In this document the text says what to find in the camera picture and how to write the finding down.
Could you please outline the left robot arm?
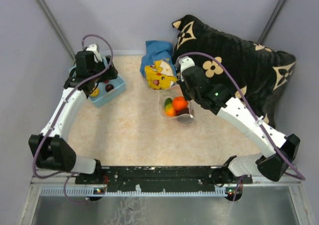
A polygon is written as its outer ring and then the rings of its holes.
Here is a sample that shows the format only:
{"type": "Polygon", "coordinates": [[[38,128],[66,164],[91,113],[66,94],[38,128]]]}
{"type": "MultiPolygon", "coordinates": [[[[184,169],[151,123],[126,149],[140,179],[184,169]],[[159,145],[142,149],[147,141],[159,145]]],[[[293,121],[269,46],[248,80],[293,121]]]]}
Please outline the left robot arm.
{"type": "Polygon", "coordinates": [[[98,83],[116,79],[118,72],[113,64],[113,55],[103,56],[94,49],[79,51],[75,65],[63,85],[60,101],[48,123],[39,134],[31,135],[28,144],[33,155],[32,170],[37,178],[44,176],[37,169],[53,173],[86,174],[93,183],[104,177],[98,161],[79,156],[68,144],[69,133],[75,118],[98,83]]]}

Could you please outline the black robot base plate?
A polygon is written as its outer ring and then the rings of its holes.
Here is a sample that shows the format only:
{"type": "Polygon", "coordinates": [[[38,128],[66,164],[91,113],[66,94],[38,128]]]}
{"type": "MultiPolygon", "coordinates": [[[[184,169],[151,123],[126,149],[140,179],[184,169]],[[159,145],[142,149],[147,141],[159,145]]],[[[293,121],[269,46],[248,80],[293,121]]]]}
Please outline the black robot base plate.
{"type": "Polygon", "coordinates": [[[213,192],[217,185],[236,184],[227,166],[110,166],[79,174],[77,185],[105,185],[108,192],[213,192]]]}

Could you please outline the green orange toy mango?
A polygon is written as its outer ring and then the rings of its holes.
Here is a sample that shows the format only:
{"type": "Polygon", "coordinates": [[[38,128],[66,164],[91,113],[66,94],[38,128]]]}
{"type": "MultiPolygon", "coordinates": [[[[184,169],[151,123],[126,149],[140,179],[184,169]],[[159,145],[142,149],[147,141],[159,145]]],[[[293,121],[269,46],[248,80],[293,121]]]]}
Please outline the green orange toy mango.
{"type": "Polygon", "coordinates": [[[172,102],[173,100],[171,98],[167,98],[164,102],[164,112],[166,116],[169,116],[169,117],[176,116],[176,110],[174,109],[172,102]]]}

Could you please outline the orange toy fruit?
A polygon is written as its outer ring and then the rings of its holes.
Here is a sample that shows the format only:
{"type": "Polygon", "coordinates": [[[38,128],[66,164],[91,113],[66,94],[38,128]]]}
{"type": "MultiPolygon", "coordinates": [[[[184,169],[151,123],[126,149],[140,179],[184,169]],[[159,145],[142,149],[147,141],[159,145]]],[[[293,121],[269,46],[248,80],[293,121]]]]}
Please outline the orange toy fruit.
{"type": "Polygon", "coordinates": [[[188,102],[183,96],[175,97],[172,104],[175,110],[183,110],[188,107],[188,102]]]}

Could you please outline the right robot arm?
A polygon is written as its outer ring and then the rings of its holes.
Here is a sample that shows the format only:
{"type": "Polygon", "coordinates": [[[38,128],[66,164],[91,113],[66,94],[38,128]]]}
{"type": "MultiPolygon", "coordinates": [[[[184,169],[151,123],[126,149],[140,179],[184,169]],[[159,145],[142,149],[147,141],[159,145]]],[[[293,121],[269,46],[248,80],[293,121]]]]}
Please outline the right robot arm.
{"type": "Polygon", "coordinates": [[[209,86],[198,66],[181,66],[180,75],[187,93],[197,104],[234,125],[260,150],[259,154],[233,158],[222,171],[223,179],[234,183],[243,175],[263,175],[271,181],[279,181],[297,155],[299,137],[277,131],[262,118],[254,119],[248,107],[231,96],[224,85],[209,86]]]}

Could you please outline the clear dotted zip top bag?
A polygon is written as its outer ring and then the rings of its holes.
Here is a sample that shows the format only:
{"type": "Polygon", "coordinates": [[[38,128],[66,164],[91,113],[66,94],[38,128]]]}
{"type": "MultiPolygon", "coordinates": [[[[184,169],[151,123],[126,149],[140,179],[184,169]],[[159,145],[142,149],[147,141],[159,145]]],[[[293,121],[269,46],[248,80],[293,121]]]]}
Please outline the clear dotted zip top bag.
{"type": "Polygon", "coordinates": [[[193,105],[185,99],[177,84],[159,91],[159,113],[165,119],[176,120],[182,124],[195,120],[193,105]]]}

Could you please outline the dark maroon toy plum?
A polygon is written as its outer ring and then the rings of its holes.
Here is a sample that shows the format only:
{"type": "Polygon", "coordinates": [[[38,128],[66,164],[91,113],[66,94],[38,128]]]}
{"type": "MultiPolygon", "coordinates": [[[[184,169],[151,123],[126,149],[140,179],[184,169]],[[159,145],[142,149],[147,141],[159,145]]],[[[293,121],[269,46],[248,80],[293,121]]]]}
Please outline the dark maroon toy plum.
{"type": "Polygon", "coordinates": [[[180,111],[180,114],[176,117],[177,121],[183,124],[190,123],[192,121],[189,108],[185,108],[180,111]]]}

